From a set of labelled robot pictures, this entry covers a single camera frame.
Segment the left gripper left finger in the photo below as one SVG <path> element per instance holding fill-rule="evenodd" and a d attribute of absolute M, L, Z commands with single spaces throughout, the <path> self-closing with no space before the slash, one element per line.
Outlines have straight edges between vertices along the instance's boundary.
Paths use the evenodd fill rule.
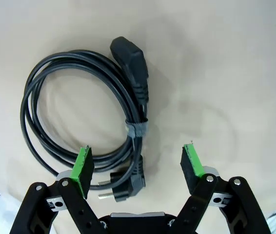
<path fill-rule="evenodd" d="M 70 173 L 61 174 L 50 186 L 43 182 L 30 185 L 10 233 L 48 234 L 60 210 L 68 210 L 82 234 L 106 233 L 86 201 L 93 172 L 92 150 L 82 147 Z"/>

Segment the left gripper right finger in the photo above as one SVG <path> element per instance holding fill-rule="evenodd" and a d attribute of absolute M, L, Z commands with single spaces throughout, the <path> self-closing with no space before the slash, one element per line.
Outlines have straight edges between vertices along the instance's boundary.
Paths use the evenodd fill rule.
<path fill-rule="evenodd" d="M 269 234 L 271 231 L 247 180 L 228 181 L 206 172 L 192 143 L 182 148 L 180 165 L 190 197 L 174 221 L 176 234 L 194 234 L 208 206 L 215 205 L 232 234 Z"/>

